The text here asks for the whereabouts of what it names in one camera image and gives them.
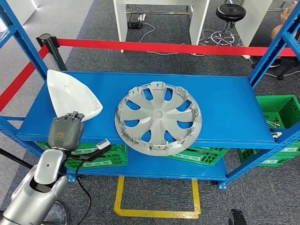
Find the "yellow tape line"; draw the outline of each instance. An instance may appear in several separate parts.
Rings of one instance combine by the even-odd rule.
[[[157,210],[124,210],[121,209],[124,188],[124,176],[120,176],[118,182],[114,211],[123,217],[152,217],[152,218],[185,218],[198,219],[201,214],[199,191],[197,180],[191,180],[194,211],[157,211]]]

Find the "stool seat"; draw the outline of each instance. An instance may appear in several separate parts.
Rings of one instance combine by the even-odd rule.
[[[237,22],[246,16],[246,10],[236,4],[224,4],[218,7],[216,14],[226,22]]]

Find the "person's hand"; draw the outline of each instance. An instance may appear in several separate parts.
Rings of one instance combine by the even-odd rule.
[[[289,16],[289,14],[295,8],[296,4],[292,4],[289,6],[289,8],[285,9],[283,13],[280,15],[280,20],[281,24],[283,24],[286,22],[286,20]]]

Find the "blue metal shelf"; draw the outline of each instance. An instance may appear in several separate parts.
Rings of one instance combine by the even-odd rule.
[[[129,90],[152,81],[182,86],[200,106],[202,129],[194,146],[271,149],[277,145],[246,77],[66,72],[90,88],[103,105],[84,123],[81,142],[108,138],[118,144],[114,115]],[[17,133],[23,141],[47,141],[55,112],[45,83]]]
[[[17,29],[13,26],[8,26],[8,28],[7,30],[5,30],[5,32],[0,33],[0,48],[2,48],[2,46],[4,46],[7,41],[8,41],[10,38],[11,38],[15,32],[17,31]]]
[[[0,36],[0,47],[14,36],[45,80],[47,66],[5,0],[0,0],[0,17],[8,28]],[[152,81],[163,81],[184,87],[199,104],[203,116],[203,125],[194,145],[265,149],[228,174],[223,158],[215,166],[210,167],[164,157],[146,156],[132,149],[129,149],[127,166],[80,170],[80,173],[217,180],[219,187],[224,189],[228,183],[298,141],[300,139],[300,121],[283,130],[281,136],[274,140],[256,101],[253,89],[286,44],[300,60],[299,44],[292,36],[299,28],[300,3],[294,8],[249,77],[67,72],[90,87],[104,107],[99,115],[84,122],[85,129],[81,139],[84,143],[97,143],[104,138],[108,138],[112,143],[123,143],[114,125],[114,114],[117,105],[133,87]],[[50,124],[55,116],[45,83],[20,130],[8,120],[23,118],[0,116],[0,132],[36,156],[40,156],[43,151],[35,142],[46,141]]]
[[[78,174],[147,178],[226,180],[224,158],[215,166],[199,165],[167,157],[147,156],[128,149],[128,165],[79,170]]]

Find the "red barrier tape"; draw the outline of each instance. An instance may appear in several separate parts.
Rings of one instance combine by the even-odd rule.
[[[48,53],[44,45],[41,47],[38,54],[43,59]],[[19,75],[14,78],[8,87],[0,95],[0,112],[2,111],[9,101],[11,101],[17,91],[19,91],[35,68],[32,63],[28,63]]]
[[[119,41],[98,41],[81,39],[57,39],[61,46],[79,48],[99,48],[112,50],[127,50],[140,52],[159,53],[196,53],[208,55],[251,55],[262,56],[268,49],[265,47],[238,47],[238,46],[216,46],[216,45],[179,45],[163,43],[139,43]],[[295,56],[289,48],[284,48],[280,56]]]

